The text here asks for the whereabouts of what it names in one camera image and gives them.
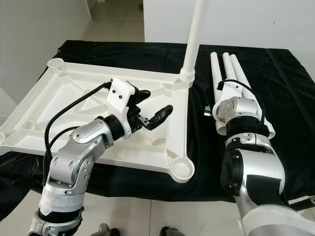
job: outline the silver robot arm segment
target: silver robot arm segment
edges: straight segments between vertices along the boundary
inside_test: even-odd
[[[223,62],[230,76],[226,81],[217,54],[211,53],[216,100],[212,115],[217,132],[227,137],[220,181],[234,196],[244,234],[315,236],[315,223],[282,201],[284,168],[269,141],[275,131],[264,117],[263,104],[258,103],[236,56],[224,53]]]
[[[94,163],[119,138],[129,138],[145,127],[153,130],[172,113],[168,105],[148,120],[136,105],[150,96],[128,82],[113,79],[107,101],[111,115],[76,128],[59,149],[34,214],[28,236],[72,236],[81,224],[81,208]]]

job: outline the white wall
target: white wall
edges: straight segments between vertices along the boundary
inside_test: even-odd
[[[2,125],[15,108],[16,103],[0,87],[0,125]]]
[[[78,39],[89,20],[85,0],[0,0],[1,88],[18,104],[57,48]]]
[[[187,43],[194,0],[144,0],[146,42]],[[314,0],[210,0],[202,44],[285,48],[315,80]]]
[[[97,3],[97,0],[88,0],[88,5],[89,5],[90,11],[92,11],[92,9],[96,3]]]

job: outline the white bracket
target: white bracket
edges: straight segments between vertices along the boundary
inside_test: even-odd
[[[122,124],[125,135],[124,139],[131,136],[131,127],[127,120],[129,107],[127,103],[131,95],[134,95],[135,89],[125,80],[113,78],[112,85],[107,97],[109,113],[113,114]]]

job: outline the white wrap tape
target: white wrap tape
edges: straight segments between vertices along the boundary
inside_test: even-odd
[[[55,212],[72,212],[81,208],[83,204],[84,193],[74,196],[58,195],[43,189],[41,199],[39,201],[40,212],[49,214]]]
[[[283,206],[259,206],[242,219],[244,234],[265,225],[288,225],[315,234],[315,222]]]

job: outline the white plastic base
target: white plastic base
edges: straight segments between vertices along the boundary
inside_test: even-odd
[[[168,173],[178,183],[187,182],[194,165],[186,155],[187,102],[189,84],[177,74],[74,64],[52,59],[48,70],[0,128],[0,155],[9,151],[44,155],[44,130],[61,109],[112,78],[129,81],[151,96],[139,104],[141,115],[151,118],[170,104],[173,113],[153,131],[142,128],[127,139],[119,139],[99,163]],[[60,131],[84,125],[97,116],[106,117],[108,91],[99,91],[66,112],[52,126],[50,139]],[[68,140],[62,135],[53,145],[56,152]]]

